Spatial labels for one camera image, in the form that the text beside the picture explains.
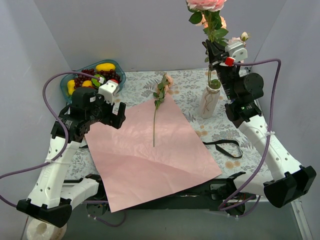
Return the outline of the black gold-lettered ribbon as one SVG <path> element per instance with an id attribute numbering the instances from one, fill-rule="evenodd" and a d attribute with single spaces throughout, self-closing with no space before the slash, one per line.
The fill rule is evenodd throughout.
<path id="1" fill-rule="evenodd" d="M 203 141 L 202 143 L 204 145 L 206 145 L 206 146 L 214 145 L 218 152 L 220 152 L 221 154 L 223 154 L 223 155 L 225 155 L 225 156 L 227 156 L 229 158 L 241 159 L 243 157 L 243 151 L 240 148 L 240 144 L 236 140 L 221 139 L 221 140 L 212 141 L 212 142 L 204 142 Z M 225 149 L 223 149 L 222 147 L 220 147 L 221 144 L 233 144 L 233 145 L 236 145 L 238 147 L 238 150 L 240 151 L 240 155 L 239 156 L 232 155 L 230 152 L 228 152 Z"/>

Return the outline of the bright pink rose stem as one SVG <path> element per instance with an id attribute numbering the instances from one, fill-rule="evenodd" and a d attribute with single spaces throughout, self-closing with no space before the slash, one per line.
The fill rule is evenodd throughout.
<path id="1" fill-rule="evenodd" d="M 186 0 L 187 9 L 192 15 L 189 22 L 203 26 L 203 32 L 209 41 L 227 45 L 225 36 L 229 32 L 224 18 L 220 15 L 226 0 Z"/>

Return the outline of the purple wrapping paper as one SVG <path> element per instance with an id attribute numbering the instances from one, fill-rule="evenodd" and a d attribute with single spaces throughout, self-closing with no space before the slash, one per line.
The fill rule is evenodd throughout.
<path id="1" fill-rule="evenodd" d="M 121 128 L 85 135 L 112 212 L 200 185 L 222 171 L 171 96 L 130 107 Z"/>

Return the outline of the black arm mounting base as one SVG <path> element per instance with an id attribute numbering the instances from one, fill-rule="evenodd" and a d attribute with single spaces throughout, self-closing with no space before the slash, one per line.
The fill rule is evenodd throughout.
<path id="1" fill-rule="evenodd" d="M 157 198 L 145 203 L 141 203 L 127 210 L 210 210 L 218 211 L 218 207 L 227 197 L 235 191 L 235 184 L 232 183 L 236 177 L 245 172 L 239 172 L 228 178 L 214 178 L 205 183 L 196 185 L 186 190 L 173 193 L 168 196 Z M 99 183 L 98 193 L 95 196 L 87 198 L 83 204 L 105 206 L 108 211 L 111 207 L 108 204 L 108 198 L 99 175 L 89 174 L 86 178 L 97 180 Z M 242 201 L 255 200 L 257 196 L 248 192 L 237 193 L 231 200 L 223 205 L 229 207 L 232 204 L 238 204 Z"/>

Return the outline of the pale pink rose stem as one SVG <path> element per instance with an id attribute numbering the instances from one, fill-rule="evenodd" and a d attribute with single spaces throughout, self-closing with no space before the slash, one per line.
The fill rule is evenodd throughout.
<path id="1" fill-rule="evenodd" d="M 249 38 L 250 38 L 250 37 L 249 37 L 248 33 L 247 33 L 247 32 L 243 32 L 243 33 L 240 35 L 240 37 L 232 37 L 232 38 L 229 39 L 229 40 L 223 40 L 223 39 L 221 38 L 221 39 L 216 39 L 216 40 L 211 41 L 211 42 L 217 42 L 217 43 L 221 44 L 222 46 L 226 47 L 228 44 L 232 43 L 233 41 L 241 41 L 242 43 L 244 43 L 244 47 L 246 48 L 246 41 L 247 41 Z M 215 66 L 215 69 L 212 70 L 212 71 L 209 70 L 209 66 L 208 66 L 208 71 L 209 71 L 209 76 L 210 76 L 210 77 L 208 77 L 208 79 L 211 78 L 211 74 L 212 74 L 213 71 L 215 71 L 216 74 L 218 75 L 218 67 L 231 67 L 231 66 L 223 66 L 223 65 L 221 65 L 222 63 L 216 65 L 216 66 Z"/>

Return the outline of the single peach rose stem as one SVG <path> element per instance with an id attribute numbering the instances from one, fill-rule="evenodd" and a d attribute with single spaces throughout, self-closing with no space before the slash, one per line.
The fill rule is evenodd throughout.
<path id="1" fill-rule="evenodd" d="M 162 80 L 156 83 L 156 90 L 153 93 L 154 100 L 154 114 L 153 114 L 153 138 L 152 138 L 152 145 L 155 147 L 155 139 L 156 139 L 156 114 L 157 110 L 159 109 L 160 105 L 165 101 L 166 93 L 172 87 L 174 80 L 171 76 L 165 73 L 162 76 Z"/>

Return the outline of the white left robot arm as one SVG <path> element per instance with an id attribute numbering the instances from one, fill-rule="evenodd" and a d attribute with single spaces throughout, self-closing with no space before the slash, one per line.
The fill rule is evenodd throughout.
<path id="1" fill-rule="evenodd" d="M 72 102 L 59 113 L 51 130 L 51 139 L 44 166 L 36 184 L 26 199 L 19 200 L 16 209 L 37 220 L 63 227 L 72 211 L 86 200 L 107 200 L 102 177 L 89 174 L 77 181 L 66 180 L 66 174 L 76 151 L 91 125 L 102 123 L 119 129 L 125 121 L 125 103 L 113 113 L 118 87 L 98 89 L 80 87 L 73 92 Z"/>

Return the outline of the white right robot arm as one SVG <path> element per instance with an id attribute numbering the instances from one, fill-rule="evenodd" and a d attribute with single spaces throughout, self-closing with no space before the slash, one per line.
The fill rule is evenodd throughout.
<path id="1" fill-rule="evenodd" d="M 255 100 L 264 95 L 264 80 L 251 72 L 240 76 L 239 71 L 248 57 L 244 44 L 235 41 L 222 46 L 206 40 L 209 70 L 215 70 L 224 92 L 230 100 L 225 105 L 228 119 L 240 130 L 261 155 L 256 170 L 250 174 L 239 172 L 227 178 L 225 190 L 228 197 L 218 207 L 231 209 L 228 202 L 243 193 L 251 197 L 265 197 L 275 207 L 284 205 L 308 193 L 317 173 L 312 166 L 304 167 L 278 140 L 272 131 L 273 113 L 265 120 Z"/>

